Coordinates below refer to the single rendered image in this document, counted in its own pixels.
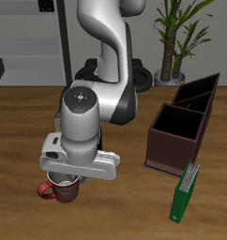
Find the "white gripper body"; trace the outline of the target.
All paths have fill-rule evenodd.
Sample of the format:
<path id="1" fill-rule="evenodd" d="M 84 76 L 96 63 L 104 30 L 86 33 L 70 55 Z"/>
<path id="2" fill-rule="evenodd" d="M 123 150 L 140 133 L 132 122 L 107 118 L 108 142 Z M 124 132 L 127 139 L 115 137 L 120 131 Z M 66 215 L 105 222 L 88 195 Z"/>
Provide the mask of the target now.
<path id="1" fill-rule="evenodd" d="M 120 156 L 116 153 L 101 150 L 98 150 L 96 158 L 91 163 L 84 166 L 68 164 L 67 154 L 64 151 L 54 154 L 44 152 L 39 158 L 39 167 L 43 171 L 110 181 L 115 179 L 119 163 Z"/>

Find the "red mug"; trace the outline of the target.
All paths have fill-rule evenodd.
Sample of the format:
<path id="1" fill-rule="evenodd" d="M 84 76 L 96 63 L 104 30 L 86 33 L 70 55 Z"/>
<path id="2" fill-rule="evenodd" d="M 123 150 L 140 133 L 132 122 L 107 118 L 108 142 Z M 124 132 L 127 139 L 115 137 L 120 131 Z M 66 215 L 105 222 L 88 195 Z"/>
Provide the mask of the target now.
<path id="1" fill-rule="evenodd" d="M 48 181 L 38 187 L 38 196 L 44 200 L 56 199 L 60 203 L 71 203 L 79 192 L 78 175 L 47 172 Z"/>

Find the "dark brown desk caddy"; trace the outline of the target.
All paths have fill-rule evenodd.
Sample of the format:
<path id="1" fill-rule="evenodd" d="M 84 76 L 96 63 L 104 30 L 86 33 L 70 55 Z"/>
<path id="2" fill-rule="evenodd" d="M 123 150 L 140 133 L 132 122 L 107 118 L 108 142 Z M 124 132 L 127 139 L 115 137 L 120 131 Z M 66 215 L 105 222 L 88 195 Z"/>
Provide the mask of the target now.
<path id="1" fill-rule="evenodd" d="M 147 139 L 147 169 L 180 178 L 195 162 L 212 112 L 219 73 L 181 85 L 171 104 L 163 103 Z"/>

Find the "green book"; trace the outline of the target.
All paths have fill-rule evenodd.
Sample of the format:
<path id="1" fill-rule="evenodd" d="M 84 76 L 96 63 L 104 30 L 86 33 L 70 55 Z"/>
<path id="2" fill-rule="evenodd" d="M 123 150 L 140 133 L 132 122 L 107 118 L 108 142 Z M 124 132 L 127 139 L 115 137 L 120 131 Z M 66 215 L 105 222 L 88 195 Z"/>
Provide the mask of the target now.
<path id="1" fill-rule="evenodd" d="M 170 220 L 176 223 L 179 223 L 184 216 L 192 191 L 195 187 L 199 169 L 200 165 L 196 165 L 195 163 L 189 161 L 175 188 Z"/>

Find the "pot plant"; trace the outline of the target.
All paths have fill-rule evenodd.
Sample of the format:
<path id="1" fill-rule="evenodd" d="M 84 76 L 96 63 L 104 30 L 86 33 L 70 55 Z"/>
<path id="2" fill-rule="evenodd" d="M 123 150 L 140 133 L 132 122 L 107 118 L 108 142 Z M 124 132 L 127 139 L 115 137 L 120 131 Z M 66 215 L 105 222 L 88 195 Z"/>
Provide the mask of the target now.
<path id="1" fill-rule="evenodd" d="M 182 61 L 185 57 L 194 56 L 191 51 L 202 43 L 210 41 L 210 38 L 204 38 L 207 34 L 208 26 L 203 28 L 196 36 L 195 29 L 199 20 L 190 25 L 186 22 L 198 13 L 201 9 L 209 6 L 214 0 L 203 0 L 196 3 L 197 0 L 183 9 L 182 0 L 164 0 L 164 11 L 158 8 L 160 18 L 155 20 L 160 23 L 162 30 L 158 29 L 163 46 L 163 58 L 161 69 L 154 74 L 155 86 L 180 86 L 185 83 L 185 74 L 180 71 Z"/>

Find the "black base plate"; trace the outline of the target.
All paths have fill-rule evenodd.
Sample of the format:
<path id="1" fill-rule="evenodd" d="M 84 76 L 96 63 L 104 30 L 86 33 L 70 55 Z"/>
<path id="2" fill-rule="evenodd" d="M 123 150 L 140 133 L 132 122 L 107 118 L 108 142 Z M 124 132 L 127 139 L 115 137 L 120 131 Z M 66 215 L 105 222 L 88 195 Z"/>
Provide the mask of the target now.
<path id="1" fill-rule="evenodd" d="M 102 83 L 102 80 L 94 74 L 98 64 L 97 58 L 89 58 L 76 74 L 76 80 L 85 80 Z M 139 58 L 132 59 L 132 77 L 137 93 L 147 91 L 153 83 L 153 77 Z"/>

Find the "black upright post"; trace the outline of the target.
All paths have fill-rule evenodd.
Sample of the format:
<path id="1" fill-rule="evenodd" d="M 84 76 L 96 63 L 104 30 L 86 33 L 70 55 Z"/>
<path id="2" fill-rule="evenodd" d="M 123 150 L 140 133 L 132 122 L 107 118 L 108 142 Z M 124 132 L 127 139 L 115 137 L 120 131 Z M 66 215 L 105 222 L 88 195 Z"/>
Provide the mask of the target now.
<path id="1" fill-rule="evenodd" d="M 72 83 L 65 0 L 56 0 L 66 84 Z"/>

